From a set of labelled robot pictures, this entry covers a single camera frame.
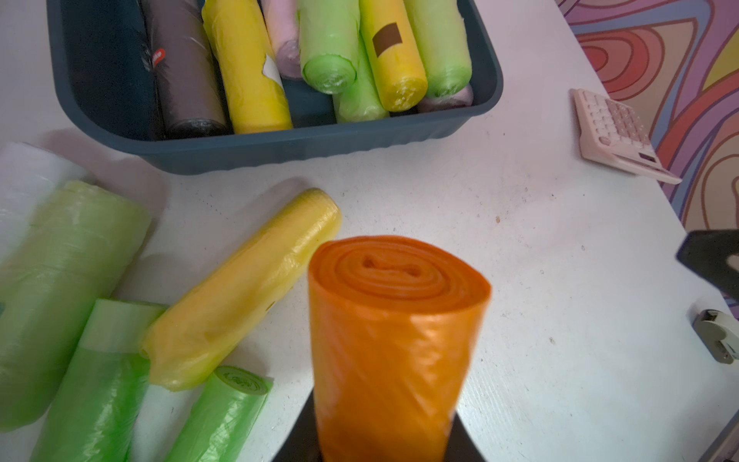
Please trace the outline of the teal plastic storage box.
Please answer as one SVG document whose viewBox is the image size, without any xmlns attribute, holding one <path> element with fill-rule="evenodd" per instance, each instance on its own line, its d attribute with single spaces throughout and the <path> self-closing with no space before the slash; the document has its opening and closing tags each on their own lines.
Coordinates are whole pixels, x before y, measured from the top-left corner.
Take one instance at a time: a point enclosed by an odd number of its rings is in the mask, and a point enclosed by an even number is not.
<svg viewBox="0 0 739 462">
<path fill-rule="evenodd" d="M 480 11 L 457 7 L 473 61 L 473 105 L 384 121 L 336 123 L 330 96 L 302 82 L 285 84 L 294 115 L 290 131 L 169 140 L 156 84 L 146 63 L 144 19 L 136 1 L 49 1 L 46 4 L 57 98 L 86 135 L 141 157 L 161 171 L 198 175 L 402 146 L 454 134 L 500 100 L 503 75 Z"/>
</svg>

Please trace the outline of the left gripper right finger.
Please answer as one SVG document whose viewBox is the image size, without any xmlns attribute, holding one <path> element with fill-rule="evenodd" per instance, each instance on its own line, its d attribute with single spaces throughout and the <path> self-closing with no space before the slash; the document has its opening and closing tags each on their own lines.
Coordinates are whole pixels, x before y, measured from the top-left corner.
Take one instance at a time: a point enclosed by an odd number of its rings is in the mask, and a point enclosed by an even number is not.
<svg viewBox="0 0 739 462">
<path fill-rule="evenodd" d="M 454 416 L 444 462 L 485 462 L 486 459 L 469 435 L 459 414 Z"/>
</svg>

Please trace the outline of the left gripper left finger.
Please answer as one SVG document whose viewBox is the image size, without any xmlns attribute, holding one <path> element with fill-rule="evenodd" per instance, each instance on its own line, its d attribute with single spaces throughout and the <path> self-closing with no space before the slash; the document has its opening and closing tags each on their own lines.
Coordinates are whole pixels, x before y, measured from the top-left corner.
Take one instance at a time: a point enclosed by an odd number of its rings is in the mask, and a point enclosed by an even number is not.
<svg viewBox="0 0 739 462">
<path fill-rule="evenodd" d="M 308 396 L 285 442 L 272 462 L 321 462 L 314 392 Z"/>
</svg>

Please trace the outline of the grey trash bag roll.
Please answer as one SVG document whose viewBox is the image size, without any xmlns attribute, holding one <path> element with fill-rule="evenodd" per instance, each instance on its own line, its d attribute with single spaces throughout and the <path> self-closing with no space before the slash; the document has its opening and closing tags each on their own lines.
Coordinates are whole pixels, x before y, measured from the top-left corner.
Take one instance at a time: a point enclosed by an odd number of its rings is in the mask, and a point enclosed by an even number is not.
<svg viewBox="0 0 739 462">
<path fill-rule="evenodd" d="M 149 0 L 140 6 L 166 135 L 182 139 L 226 133 L 228 121 L 199 4 Z"/>
</svg>

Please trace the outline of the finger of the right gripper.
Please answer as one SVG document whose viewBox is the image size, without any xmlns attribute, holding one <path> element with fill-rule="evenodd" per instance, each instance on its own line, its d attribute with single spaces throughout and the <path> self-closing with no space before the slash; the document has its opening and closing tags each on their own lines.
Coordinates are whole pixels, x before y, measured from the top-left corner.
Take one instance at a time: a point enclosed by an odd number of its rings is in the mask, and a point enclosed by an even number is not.
<svg viewBox="0 0 739 462">
<path fill-rule="evenodd" d="M 689 232 L 677 251 L 677 261 L 723 294 L 738 300 L 738 271 L 729 258 L 738 255 L 738 230 Z"/>
</svg>

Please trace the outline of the light green roll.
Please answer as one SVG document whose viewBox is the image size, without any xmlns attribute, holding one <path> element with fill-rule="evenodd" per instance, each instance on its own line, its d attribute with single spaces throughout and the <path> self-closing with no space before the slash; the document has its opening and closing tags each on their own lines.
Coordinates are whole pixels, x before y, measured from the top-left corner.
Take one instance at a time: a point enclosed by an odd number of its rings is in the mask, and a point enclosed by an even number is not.
<svg viewBox="0 0 739 462">
<path fill-rule="evenodd" d="M 428 98 L 458 94 L 471 82 L 473 63 L 464 19 L 453 0 L 404 1 L 428 81 Z"/>
</svg>

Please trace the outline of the thin pink trash bag roll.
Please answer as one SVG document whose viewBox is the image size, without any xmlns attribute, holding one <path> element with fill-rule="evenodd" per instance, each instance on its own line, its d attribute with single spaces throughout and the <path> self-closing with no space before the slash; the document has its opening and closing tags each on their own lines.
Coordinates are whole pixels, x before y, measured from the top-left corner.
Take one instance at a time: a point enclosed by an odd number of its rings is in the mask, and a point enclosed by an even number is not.
<svg viewBox="0 0 739 462">
<path fill-rule="evenodd" d="M 296 0 L 262 0 L 261 6 L 281 76 L 301 80 Z"/>
</svg>

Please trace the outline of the orange trash bag roll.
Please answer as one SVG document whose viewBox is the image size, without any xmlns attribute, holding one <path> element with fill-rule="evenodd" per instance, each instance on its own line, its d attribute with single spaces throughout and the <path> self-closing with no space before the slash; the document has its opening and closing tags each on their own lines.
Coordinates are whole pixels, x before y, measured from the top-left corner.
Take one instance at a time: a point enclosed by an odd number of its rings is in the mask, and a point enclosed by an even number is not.
<svg viewBox="0 0 739 462">
<path fill-rule="evenodd" d="M 326 461 L 440 461 L 493 289 L 400 236 L 323 244 L 308 271 L 314 402 Z"/>
</svg>

